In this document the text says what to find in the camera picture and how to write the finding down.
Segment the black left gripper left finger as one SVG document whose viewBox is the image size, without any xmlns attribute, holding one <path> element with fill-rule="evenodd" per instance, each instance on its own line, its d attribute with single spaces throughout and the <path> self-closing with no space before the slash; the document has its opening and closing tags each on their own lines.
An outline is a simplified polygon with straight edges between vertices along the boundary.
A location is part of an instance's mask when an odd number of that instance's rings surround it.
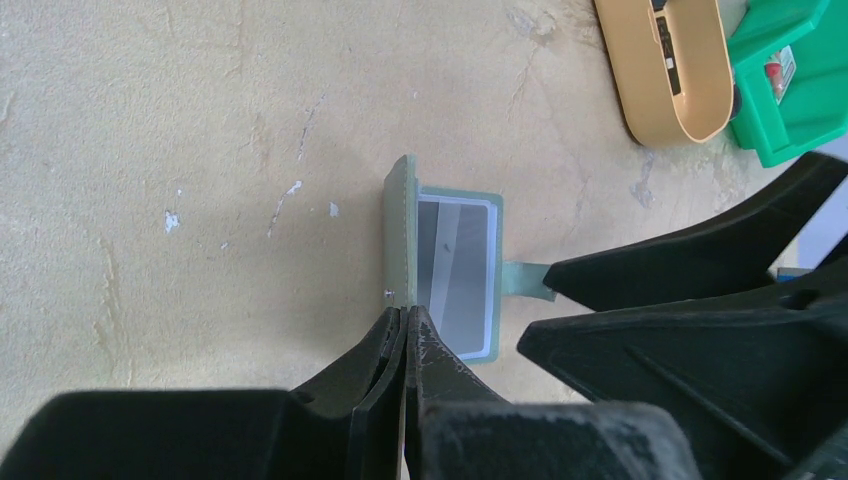
<svg viewBox="0 0 848 480">
<path fill-rule="evenodd" d="M 385 310 L 293 390 L 78 391 L 46 403 L 5 479 L 395 479 L 406 314 Z"/>
</svg>

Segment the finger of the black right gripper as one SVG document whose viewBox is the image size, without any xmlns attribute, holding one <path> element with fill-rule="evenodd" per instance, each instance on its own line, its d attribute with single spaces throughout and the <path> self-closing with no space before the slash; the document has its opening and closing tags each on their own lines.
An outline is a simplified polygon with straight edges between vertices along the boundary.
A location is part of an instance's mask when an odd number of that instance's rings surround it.
<svg viewBox="0 0 848 480">
<path fill-rule="evenodd" d="M 518 351 L 591 401 L 643 402 L 706 479 L 847 475 L 847 262 L 700 300 L 539 320 Z"/>
<path fill-rule="evenodd" d="M 768 270 L 847 177 L 808 152 L 759 192 L 696 225 L 552 264 L 543 283 L 594 311 L 711 298 L 774 284 Z"/>
</svg>

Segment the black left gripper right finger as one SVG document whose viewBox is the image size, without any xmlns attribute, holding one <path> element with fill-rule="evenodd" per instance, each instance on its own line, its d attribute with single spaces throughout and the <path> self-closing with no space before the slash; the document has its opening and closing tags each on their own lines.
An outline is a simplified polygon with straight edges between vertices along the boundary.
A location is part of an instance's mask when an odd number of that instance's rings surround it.
<svg viewBox="0 0 848 480">
<path fill-rule="evenodd" d="M 644 403 L 513 404 L 408 313 L 405 455 L 414 479 L 697 479 L 672 417 Z"/>
</svg>

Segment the green card holder wallet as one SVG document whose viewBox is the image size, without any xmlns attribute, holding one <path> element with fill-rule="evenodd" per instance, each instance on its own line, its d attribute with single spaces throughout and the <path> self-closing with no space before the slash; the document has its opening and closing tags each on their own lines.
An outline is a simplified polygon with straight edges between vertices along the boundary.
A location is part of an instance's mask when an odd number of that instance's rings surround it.
<svg viewBox="0 0 848 480">
<path fill-rule="evenodd" d="M 425 307 L 467 364 L 498 358 L 504 297 L 556 298 L 547 265 L 504 260 L 503 216 L 498 194 L 423 185 L 412 155 L 384 179 L 383 303 Z"/>
</svg>

